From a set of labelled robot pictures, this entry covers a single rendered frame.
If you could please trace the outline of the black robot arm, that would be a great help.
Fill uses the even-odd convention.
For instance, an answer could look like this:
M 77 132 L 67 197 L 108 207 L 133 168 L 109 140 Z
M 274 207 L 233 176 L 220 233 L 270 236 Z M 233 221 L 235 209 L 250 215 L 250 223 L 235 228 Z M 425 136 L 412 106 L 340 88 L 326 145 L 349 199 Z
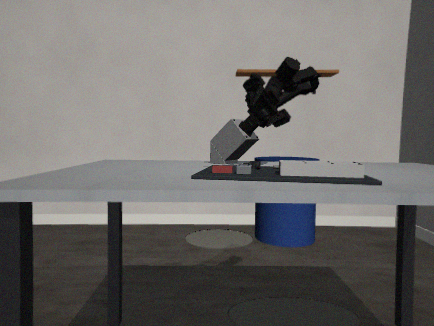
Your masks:
M 307 67 L 306 69 L 299 70 L 300 64 L 301 63 L 298 60 L 286 57 L 275 72 L 277 77 L 272 76 L 270 78 L 268 83 L 276 82 L 280 85 L 281 89 L 285 91 L 283 91 L 283 95 L 279 97 L 280 102 L 276 103 L 276 108 L 279 108 L 288 101 L 292 100 L 292 97 L 295 95 L 307 95 L 310 92 L 314 92 L 318 88 L 318 73 L 311 66 Z M 297 82 L 294 80 L 294 78 Z M 288 93 L 288 91 L 291 93 Z M 244 121 L 241 121 L 239 127 L 250 137 L 258 126 L 264 128 L 267 125 L 269 121 L 268 118 L 270 118 L 271 113 L 262 105 L 262 103 L 259 101 L 259 98 L 252 107 L 250 107 L 250 97 L 248 94 L 246 94 L 245 98 L 247 107 L 249 108 L 247 112 L 250 115 Z

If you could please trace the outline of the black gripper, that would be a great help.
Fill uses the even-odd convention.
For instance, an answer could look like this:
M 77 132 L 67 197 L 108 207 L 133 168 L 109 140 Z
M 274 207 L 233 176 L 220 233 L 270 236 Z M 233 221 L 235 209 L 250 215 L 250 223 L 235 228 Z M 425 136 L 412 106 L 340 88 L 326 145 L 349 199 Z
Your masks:
M 278 111 L 275 107 L 276 103 L 280 102 L 279 97 L 283 95 L 280 85 L 276 82 L 268 83 L 265 88 L 263 87 L 264 85 L 264 80 L 258 74 L 252 76 L 244 82 L 243 87 L 246 90 L 247 94 L 250 96 L 250 107 L 252 107 L 257 102 L 258 98 L 260 102 L 262 101 L 262 105 L 265 105 L 264 107 L 266 107 L 272 114 L 272 116 L 268 118 L 269 121 L 266 127 L 269 127 L 270 125 L 274 125 L 274 127 L 279 127 L 285 123 L 288 123 L 291 119 L 291 116 L 286 111 L 286 109 Z

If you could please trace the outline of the red square block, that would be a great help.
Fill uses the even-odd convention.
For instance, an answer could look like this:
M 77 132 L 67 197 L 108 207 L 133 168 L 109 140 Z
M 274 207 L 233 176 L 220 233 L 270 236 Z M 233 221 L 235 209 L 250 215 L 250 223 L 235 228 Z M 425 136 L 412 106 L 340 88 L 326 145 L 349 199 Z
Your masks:
M 212 173 L 232 173 L 233 166 L 212 166 Z

